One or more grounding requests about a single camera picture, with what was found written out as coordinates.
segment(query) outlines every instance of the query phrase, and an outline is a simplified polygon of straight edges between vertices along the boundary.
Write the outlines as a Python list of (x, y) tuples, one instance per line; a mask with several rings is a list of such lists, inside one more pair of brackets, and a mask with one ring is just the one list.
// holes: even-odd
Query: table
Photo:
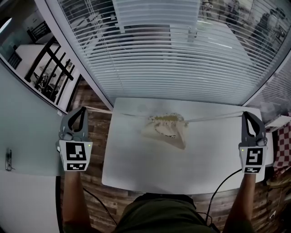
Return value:
[[(186, 148), (143, 137), (145, 117), (179, 113), (185, 120), (249, 111), (255, 108), (162, 99), (117, 98), (105, 152), (102, 183), (138, 192), (211, 193), (230, 174), (241, 168), (238, 144), (241, 118), (192, 122), (185, 132)], [(266, 164), (273, 162), (272, 138)], [(264, 179), (265, 169), (256, 181)], [(232, 176), (220, 191), (238, 188), (242, 173)]]

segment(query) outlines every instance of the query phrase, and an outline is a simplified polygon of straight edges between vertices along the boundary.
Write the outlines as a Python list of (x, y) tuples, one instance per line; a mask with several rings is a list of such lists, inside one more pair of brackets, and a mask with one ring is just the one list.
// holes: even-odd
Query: white door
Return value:
[(0, 62), (0, 170), (12, 151), (11, 172), (56, 176), (62, 171), (58, 140), (61, 116)]

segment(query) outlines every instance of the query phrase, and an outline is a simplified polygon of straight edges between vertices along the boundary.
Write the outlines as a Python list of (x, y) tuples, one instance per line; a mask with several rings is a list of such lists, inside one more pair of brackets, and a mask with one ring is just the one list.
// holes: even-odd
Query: black railing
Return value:
[[(68, 82), (68, 79), (73, 80), (72, 71), (75, 66), (72, 66), (72, 63), (70, 62), (70, 59), (66, 62), (65, 66), (61, 63), (63, 58), (65, 57), (65, 53), (62, 54), (61, 58), (57, 58), (56, 54), (60, 50), (60, 46), (53, 52), (50, 47), (52, 46), (53, 43), (56, 42), (56, 39), (52, 37), (50, 41), (44, 46), (44, 48), (41, 50), (39, 55), (36, 57), (35, 61), (33, 62), (31, 68), (27, 72), (25, 76), (25, 80), (28, 82), (31, 82), (31, 77), (34, 75), (36, 78), (36, 81), (34, 83), (35, 89), (37, 89), (39, 92), (41, 92), (45, 97), (47, 97), (49, 100), (55, 102), (55, 99), (58, 95), (58, 99), (56, 101), (56, 104), (59, 103), (60, 97), (64, 91), (64, 88)], [(44, 69), (42, 70), (40, 76), (38, 76), (35, 73), (35, 69), (38, 67), (39, 62), (43, 58), (45, 54), (48, 54), (50, 56), (50, 59), (46, 63)], [(52, 72), (48, 74), (47, 68), (51, 62), (55, 63), (55, 67), (53, 68)], [(55, 71), (57, 69), (60, 69), (60, 75), (57, 78), (55, 82), (52, 82), (52, 80), (55, 80), (56, 74)]]
[(14, 51), (11, 57), (8, 59), (8, 63), (16, 70), (19, 63), (22, 61), (22, 58)]
[(46, 34), (50, 33), (50, 28), (43, 21), (41, 24), (36, 26), (32, 30), (27, 30), (28, 35), (30, 36), (31, 40), (36, 43), (41, 37), (45, 36)]

